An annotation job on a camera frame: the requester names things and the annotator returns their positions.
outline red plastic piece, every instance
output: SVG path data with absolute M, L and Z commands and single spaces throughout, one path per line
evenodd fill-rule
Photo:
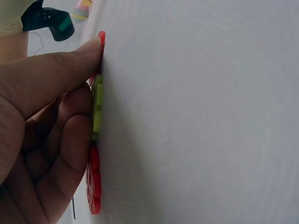
M 105 48 L 106 32 L 105 31 L 100 31 L 99 34 L 98 34 L 98 37 L 101 39 L 101 57 L 100 57 L 101 61 L 100 61 L 99 67 L 97 68 L 96 72 L 88 80 L 90 86 L 93 85 L 93 81 L 95 79 L 95 76 L 96 76 L 96 74 L 100 73 L 100 70 L 101 70 L 101 67 L 102 67 L 102 58 L 103 58 L 104 48 Z
M 89 162 L 86 170 L 87 200 L 90 212 L 94 215 L 100 212 L 101 177 L 99 152 L 95 145 L 91 145 Z

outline skin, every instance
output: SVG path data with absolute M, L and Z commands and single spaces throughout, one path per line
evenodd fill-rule
M 0 36 L 0 63 L 27 57 L 28 33 Z
M 54 224 L 88 161 L 100 40 L 0 64 L 0 223 Z

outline white wall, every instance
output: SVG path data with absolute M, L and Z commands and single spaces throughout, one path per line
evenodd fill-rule
M 101 2 L 93 222 L 298 223 L 299 3 Z

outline green plastic piece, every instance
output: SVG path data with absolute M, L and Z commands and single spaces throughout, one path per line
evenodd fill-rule
M 58 29 L 63 32 L 71 24 L 71 18 L 66 17 L 65 20 L 59 25 Z
M 97 141 L 97 138 L 98 138 L 98 134 L 96 132 L 93 132 L 92 141 Z
M 102 102 L 103 102 L 103 85 L 102 84 L 97 84 L 95 90 L 96 90 L 95 91 L 96 95 L 94 96 L 95 97 L 95 104 L 97 106 L 100 106 L 100 105 L 102 105 Z
M 103 76 L 101 76 L 101 75 L 97 76 L 95 80 L 96 80 L 96 83 L 103 83 Z
M 99 132 L 101 125 L 101 112 L 99 110 L 93 111 L 93 132 Z

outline black clip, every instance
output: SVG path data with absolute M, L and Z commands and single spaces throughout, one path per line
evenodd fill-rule
M 21 17 L 23 32 L 49 27 L 55 41 L 71 37 L 75 28 L 68 12 L 54 8 L 43 8 L 43 0 L 38 0 Z

